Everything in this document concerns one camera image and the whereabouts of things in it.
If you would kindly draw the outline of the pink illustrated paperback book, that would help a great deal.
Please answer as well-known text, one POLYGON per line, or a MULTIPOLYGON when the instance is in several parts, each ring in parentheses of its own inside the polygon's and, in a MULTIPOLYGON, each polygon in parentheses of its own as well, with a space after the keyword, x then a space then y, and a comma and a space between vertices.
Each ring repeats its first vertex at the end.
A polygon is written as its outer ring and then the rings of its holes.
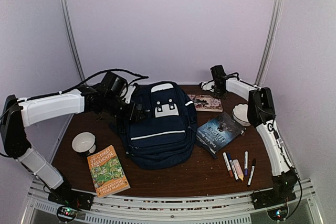
POLYGON ((204 94, 189 94, 194 103, 196 111, 202 112, 223 112, 222 102, 218 98, 204 94))

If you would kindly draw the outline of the navy blue student backpack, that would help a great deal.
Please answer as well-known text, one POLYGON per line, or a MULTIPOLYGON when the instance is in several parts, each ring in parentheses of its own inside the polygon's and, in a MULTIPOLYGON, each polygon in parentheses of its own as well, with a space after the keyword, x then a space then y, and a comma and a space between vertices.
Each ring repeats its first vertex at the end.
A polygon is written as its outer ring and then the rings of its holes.
POLYGON ((193 101, 171 81, 140 86, 131 100, 145 109, 139 122, 117 118, 108 127, 126 155, 146 170, 169 168, 187 161, 196 142, 197 112, 193 101))

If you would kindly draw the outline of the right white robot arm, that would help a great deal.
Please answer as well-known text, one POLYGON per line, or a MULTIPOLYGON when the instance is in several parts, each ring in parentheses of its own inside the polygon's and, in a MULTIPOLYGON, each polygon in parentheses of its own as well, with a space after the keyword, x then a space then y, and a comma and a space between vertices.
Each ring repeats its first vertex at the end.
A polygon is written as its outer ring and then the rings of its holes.
POLYGON ((200 87, 213 95, 220 95, 224 91, 231 92, 248 102, 247 119, 263 140, 271 163, 273 181, 272 189, 253 195, 255 208, 282 204, 286 200, 296 199, 293 190, 299 178, 278 134, 271 90, 268 87, 261 88, 232 76, 201 82, 200 87))

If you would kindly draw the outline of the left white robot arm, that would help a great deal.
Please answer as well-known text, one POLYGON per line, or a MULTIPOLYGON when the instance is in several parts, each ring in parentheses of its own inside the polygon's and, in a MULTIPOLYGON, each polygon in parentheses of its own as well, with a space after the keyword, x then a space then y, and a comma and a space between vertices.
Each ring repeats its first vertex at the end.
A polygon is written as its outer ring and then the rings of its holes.
POLYGON ((122 85, 115 88, 98 83, 79 86, 69 91, 41 95, 37 98, 6 98, 1 116, 1 137, 4 157, 13 158, 33 172, 64 205, 77 200, 68 179, 32 146, 25 128, 41 121, 68 114, 93 111, 107 112, 113 116, 138 122, 145 119, 148 110, 144 105, 131 100, 135 88, 122 85))

